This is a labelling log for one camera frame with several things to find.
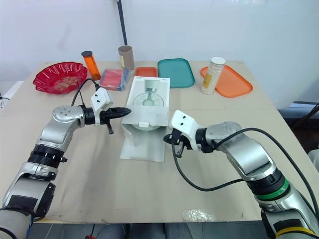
plastic bag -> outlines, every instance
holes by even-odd
[[[128,80],[129,70],[106,69],[100,79],[100,86],[112,91],[123,91]]]

white wall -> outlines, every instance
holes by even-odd
[[[122,1],[136,60],[244,60],[278,108],[309,97],[319,80],[318,0]],[[1,79],[23,79],[41,61],[81,60],[87,49],[118,60],[114,0],[1,2]]]

white lid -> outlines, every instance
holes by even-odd
[[[214,56],[210,59],[210,62],[217,65],[224,65],[226,63],[226,60],[220,56]]]

teal tray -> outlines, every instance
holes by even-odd
[[[195,78],[189,62],[182,58],[164,59],[158,62],[159,77],[170,78],[171,88],[194,85]]]

cardboard tube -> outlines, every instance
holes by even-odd
[[[123,68],[134,69],[133,49],[131,46],[119,47],[120,61]]]

